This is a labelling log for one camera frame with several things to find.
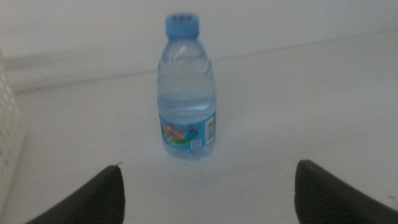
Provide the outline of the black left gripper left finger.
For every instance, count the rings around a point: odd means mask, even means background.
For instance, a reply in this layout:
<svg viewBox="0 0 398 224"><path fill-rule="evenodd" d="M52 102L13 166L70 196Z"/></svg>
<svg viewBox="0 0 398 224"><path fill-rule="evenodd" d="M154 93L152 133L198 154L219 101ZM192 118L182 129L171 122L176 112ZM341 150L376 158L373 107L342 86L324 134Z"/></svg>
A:
<svg viewBox="0 0 398 224"><path fill-rule="evenodd" d="M125 204L121 169L111 165L28 224L122 224Z"/></svg>

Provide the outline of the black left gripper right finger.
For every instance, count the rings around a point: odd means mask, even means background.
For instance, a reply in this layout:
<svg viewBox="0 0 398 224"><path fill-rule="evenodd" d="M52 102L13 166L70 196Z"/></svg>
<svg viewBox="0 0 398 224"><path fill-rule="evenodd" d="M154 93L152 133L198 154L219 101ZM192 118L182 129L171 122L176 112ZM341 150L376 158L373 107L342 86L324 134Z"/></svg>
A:
<svg viewBox="0 0 398 224"><path fill-rule="evenodd" d="M297 164L294 205L300 223L397 224L397 210L360 192L311 160Z"/></svg>

